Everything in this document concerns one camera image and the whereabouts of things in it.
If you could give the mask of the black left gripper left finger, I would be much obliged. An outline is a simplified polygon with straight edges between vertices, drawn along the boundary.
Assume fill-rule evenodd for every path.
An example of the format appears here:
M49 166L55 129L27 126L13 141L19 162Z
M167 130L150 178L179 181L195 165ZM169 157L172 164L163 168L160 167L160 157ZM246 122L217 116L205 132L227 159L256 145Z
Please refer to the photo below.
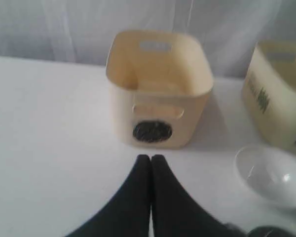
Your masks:
M147 237L151 204L151 161L138 155L109 202L70 237Z

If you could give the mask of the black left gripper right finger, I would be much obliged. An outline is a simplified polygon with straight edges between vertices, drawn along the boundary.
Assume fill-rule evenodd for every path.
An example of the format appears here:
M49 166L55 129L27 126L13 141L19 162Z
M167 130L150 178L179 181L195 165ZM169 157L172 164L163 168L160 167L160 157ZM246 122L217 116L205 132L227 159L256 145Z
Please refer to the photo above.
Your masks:
M235 237L182 187L163 155L151 158L152 220L155 237Z

